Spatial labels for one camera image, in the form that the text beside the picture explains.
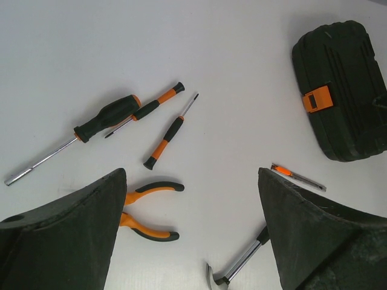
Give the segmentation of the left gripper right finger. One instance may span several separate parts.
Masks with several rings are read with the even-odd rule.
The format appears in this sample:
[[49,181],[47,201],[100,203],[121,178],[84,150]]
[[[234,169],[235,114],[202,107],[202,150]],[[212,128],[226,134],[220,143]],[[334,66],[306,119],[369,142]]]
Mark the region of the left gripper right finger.
[[267,168],[258,190],[282,289],[386,289],[386,218]]

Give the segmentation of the black plastic tool case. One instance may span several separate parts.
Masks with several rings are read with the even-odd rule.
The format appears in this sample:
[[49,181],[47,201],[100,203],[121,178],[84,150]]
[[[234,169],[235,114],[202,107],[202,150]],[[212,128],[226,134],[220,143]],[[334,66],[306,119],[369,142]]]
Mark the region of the black plastic tool case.
[[362,24],[322,25],[298,40],[291,59],[327,158],[351,162],[386,151],[386,86]]

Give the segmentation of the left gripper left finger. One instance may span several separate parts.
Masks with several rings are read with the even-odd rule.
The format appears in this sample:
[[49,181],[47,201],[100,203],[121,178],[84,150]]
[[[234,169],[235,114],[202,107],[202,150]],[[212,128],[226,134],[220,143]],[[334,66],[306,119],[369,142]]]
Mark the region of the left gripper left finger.
[[1,289],[103,289],[125,195],[119,168],[1,221]]

